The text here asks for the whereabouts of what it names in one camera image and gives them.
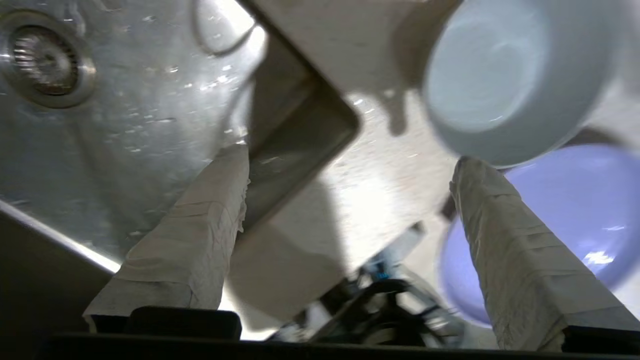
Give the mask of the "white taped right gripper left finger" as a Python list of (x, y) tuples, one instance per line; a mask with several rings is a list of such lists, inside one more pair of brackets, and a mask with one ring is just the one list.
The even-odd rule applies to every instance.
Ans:
[(249, 171), (247, 145), (218, 152), (87, 306), (83, 318), (91, 333), (119, 331), (146, 306), (219, 308), (243, 230)]

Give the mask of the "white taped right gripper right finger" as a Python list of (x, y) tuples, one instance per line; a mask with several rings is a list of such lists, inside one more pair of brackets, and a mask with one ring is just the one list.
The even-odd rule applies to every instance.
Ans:
[(464, 156), (449, 186), (500, 349), (639, 350), (638, 319), (502, 173)]

